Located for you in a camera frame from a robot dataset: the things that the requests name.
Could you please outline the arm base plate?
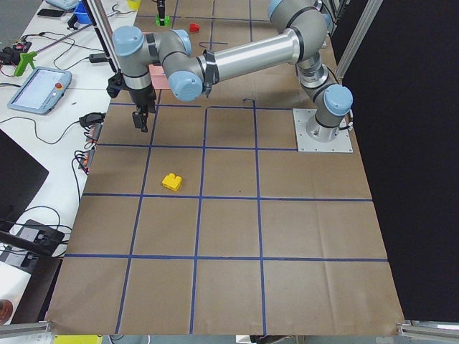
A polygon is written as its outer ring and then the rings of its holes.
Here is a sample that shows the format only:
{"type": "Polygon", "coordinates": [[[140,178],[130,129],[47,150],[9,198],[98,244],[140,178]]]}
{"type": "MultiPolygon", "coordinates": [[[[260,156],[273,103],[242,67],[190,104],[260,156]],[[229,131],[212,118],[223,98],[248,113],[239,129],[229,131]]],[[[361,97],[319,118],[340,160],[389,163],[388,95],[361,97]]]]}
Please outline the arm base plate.
{"type": "Polygon", "coordinates": [[[339,127],[325,128],[316,121],[316,109],[293,108],[293,122],[300,153],[354,152],[344,119],[339,127]]]}

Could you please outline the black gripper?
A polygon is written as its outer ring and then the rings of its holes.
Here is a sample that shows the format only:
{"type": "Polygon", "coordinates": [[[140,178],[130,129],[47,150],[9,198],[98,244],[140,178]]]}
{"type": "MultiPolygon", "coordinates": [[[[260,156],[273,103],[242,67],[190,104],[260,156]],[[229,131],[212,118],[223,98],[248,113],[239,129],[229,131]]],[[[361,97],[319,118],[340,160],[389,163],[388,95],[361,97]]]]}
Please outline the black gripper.
{"type": "Polygon", "coordinates": [[[117,72],[108,79],[107,93],[111,98],[116,98],[121,90],[129,92],[131,100],[139,109],[132,113],[133,124],[135,128],[141,129],[142,132],[148,132],[148,114],[156,111],[156,91],[152,84],[142,87],[141,89],[133,89],[127,86],[125,77],[121,72],[117,72]]]}
{"type": "Polygon", "coordinates": [[[157,14],[157,24],[165,24],[166,23],[166,1],[165,0],[155,0],[158,14],[157,14]]]}

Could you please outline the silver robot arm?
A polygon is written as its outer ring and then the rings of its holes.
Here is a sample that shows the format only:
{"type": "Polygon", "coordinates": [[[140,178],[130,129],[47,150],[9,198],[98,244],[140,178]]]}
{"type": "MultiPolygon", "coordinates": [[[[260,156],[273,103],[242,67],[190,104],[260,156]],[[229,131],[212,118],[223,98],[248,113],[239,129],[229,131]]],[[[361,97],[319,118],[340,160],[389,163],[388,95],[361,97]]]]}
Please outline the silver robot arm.
{"type": "Polygon", "coordinates": [[[155,111],[156,93],[149,67],[163,68],[175,98],[191,102],[209,95],[213,86],[243,75],[288,63],[317,110],[307,122],[308,134],[320,142],[334,140],[341,121],[351,112],[351,91],[331,79],[319,50],[326,39],[326,20],[314,1],[271,1],[268,18],[278,35],[222,51],[206,50],[191,56],[189,35],[183,29],[143,33],[123,26],[112,35],[120,65],[108,80],[112,97],[126,90],[136,105],[133,122],[146,132],[148,115],[155,111]]]}

